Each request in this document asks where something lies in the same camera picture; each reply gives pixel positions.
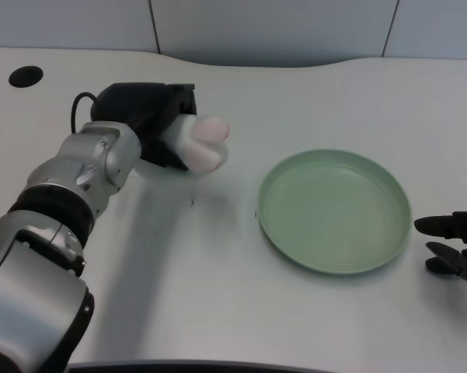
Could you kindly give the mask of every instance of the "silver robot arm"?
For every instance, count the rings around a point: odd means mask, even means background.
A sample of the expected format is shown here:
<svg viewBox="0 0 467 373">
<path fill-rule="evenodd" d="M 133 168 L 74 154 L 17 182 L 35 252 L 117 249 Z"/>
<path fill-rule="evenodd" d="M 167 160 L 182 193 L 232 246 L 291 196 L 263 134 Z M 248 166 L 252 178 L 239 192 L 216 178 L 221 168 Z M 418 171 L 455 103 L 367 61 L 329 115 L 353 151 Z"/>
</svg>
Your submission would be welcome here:
<svg viewBox="0 0 467 373">
<path fill-rule="evenodd" d="M 83 247 L 140 155 L 126 124 L 87 123 L 0 218 L 0 372 L 64 370 L 93 313 Z"/>
</svg>

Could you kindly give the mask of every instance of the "round hole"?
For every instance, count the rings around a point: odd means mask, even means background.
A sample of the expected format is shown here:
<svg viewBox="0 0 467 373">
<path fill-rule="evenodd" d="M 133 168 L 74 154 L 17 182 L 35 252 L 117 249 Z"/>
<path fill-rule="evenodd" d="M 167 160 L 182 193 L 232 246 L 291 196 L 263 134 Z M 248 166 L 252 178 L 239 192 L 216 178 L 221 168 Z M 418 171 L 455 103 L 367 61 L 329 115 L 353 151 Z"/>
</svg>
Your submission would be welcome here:
<svg viewBox="0 0 467 373">
<path fill-rule="evenodd" d="M 9 83 L 12 87 L 26 88 L 37 84 L 43 76 L 44 71 L 38 66 L 24 66 L 9 76 Z"/>
</svg>

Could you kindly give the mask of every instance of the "green plate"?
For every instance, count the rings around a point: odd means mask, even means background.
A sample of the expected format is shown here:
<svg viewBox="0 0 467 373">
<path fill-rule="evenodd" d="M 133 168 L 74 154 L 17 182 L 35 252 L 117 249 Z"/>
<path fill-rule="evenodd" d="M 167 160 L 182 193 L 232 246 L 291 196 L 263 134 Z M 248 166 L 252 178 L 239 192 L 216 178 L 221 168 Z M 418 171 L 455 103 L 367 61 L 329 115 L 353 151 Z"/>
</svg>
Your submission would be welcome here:
<svg viewBox="0 0 467 373">
<path fill-rule="evenodd" d="M 258 215 L 270 241 L 302 266 L 357 274 L 406 246 L 407 196 L 369 159 L 337 150 L 304 152 L 277 165 L 259 191 Z"/>
</svg>

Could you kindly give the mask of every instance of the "table surface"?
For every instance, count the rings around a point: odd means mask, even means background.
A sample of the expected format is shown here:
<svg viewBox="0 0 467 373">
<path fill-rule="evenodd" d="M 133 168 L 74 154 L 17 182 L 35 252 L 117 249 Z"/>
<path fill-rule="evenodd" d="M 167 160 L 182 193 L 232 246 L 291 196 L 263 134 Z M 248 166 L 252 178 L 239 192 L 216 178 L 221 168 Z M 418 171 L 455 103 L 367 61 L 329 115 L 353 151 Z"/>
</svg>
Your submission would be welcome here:
<svg viewBox="0 0 467 373">
<path fill-rule="evenodd" d="M 31 64 L 43 80 L 11 87 L 9 74 Z M 412 232 L 406 252 L 380 270 L 329 277 L 283 258 L 256 220 L 262 178 L 313 148 L 382 164 L 414 218 L 467 210 L 467 61 L 234 68 L 138 52 L 0 49 L 0 216 L 69 135 L 76 94 L 140 81 L 194 83 L 199 114 L 231 123 L 230 157 L 200 178 L 140 162 L 111 197 L 85 248 L 96 309 L 73 363 L 467 372 L 467 283 L 425 271 L 428 237 Z M 89 119 L 86 101 L 78 125 Z"/>
</svg>

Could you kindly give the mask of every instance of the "black cable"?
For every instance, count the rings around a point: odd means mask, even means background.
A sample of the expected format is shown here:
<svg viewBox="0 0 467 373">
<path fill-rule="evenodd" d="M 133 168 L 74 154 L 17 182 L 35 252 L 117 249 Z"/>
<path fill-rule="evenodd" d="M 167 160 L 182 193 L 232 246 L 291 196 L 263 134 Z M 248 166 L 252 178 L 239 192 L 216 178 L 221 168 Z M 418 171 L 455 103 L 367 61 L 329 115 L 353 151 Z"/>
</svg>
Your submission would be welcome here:
<svg viewBox="0 0 467 373">
<path fill-rule="evenodd" d="M 96 102 L 96 97 L 90 92 L 81 92 L 78 94 L 75 98 L 75 100 L 72 103 L 72 108 L 71 108 L 71 133 L 75 134 L 76 133 L 76 110 L 78 109 L 78 103 L 83 97 L 89 97 L 90 99 L 93 100 L 93 102 Z"/>
</svg>

